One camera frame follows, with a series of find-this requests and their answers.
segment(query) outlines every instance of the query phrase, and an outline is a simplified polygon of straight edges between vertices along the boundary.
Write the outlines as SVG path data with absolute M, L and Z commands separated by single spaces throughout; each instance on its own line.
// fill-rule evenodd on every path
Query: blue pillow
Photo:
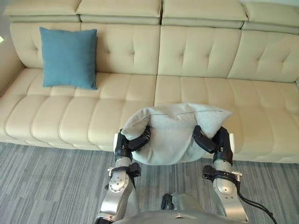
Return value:
M 42 36 L 43 86 L 72 85 L 96 90 L 97 30 L 39 29 Z

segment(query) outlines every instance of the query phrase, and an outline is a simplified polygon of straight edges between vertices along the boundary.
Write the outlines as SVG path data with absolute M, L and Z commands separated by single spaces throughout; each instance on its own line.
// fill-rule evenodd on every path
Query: sofa backrest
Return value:
M 15 49 L 29 68 L 42 68 L 39 27 L 97 29 L 97 71 L 221 77 L 277 82 L 299 78 L 299 36 L 229 28 L 12 23 Z
M 156 75 L 160 27 L 99 23 L 12 23 L 11 35 L 18 56 L 28 68 L 43 68 L 39 27 L 80 31 L 97 29 L 98 72 Z
M 158 75 L 295 82 L 299 36 L 162 26 Z

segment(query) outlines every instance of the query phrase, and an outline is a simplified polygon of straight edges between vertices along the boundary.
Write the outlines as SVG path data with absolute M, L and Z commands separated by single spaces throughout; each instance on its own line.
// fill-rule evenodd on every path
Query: light gray cushion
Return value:
M 133 157 L 148 165 L 171 165 L 195 161 L 205 151 L 193 140 L 192 133 L 200 125 L 203 134 L 212 138 L 223 121 L 232 113 L 210 105 L 173 104 L 148 107 L 137 111 L 121 133 L 128 140 L 139 137 L 148 125 L 151 138 Z

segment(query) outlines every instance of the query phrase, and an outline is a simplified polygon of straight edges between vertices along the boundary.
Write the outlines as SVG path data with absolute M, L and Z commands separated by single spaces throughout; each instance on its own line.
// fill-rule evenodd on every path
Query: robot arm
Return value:
M 95 224 L 111 224 L 139 213 L 134 178 L 140 176 L 140 166 L 132 163 L 132 152 L 142 148 L 150 140 L 150 129 L 137 139 L 129 141 L 121 132 L 117 135 L 115 167 L 108 169 L 108 192 L 97 215 Z
M 230 217 L 244 223 L 248 222 L 248 217 L 238 198 L 238 183 L 240 183 L 241 173 L 233 172 L 233 152 L 231 146 L 233 140 L 227 130 L 223 127 L 210 140 L 201 133 L 200 126 L 196 126 L 193 131 L 195 142 L 209 153 L 214 153 L 212 166 L 205 166 L 203 178 L 213 182 L 214 199 L 217 203 L 217 210 L 220 215 Z

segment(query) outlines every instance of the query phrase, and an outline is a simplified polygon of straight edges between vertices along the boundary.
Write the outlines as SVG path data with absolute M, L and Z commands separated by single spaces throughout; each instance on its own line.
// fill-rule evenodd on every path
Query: gray striped carpet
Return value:
M 108 182 L 113 154 L 0 143 L 1 224 L 93 224 Z M 136 180 L 142 211 L 157 210 L 165 193 L 183 191 L 206 212 L 216 211 L 211 183 L 202 179 L 209 159 L 173 166 L 142 167 Z M 234 163 L 244 177 L 241 192 L 263 203 L 279 224 L 299 224 L 299 164 Z M 270 224 L 262 211 L 244 204 L 252 224 Z

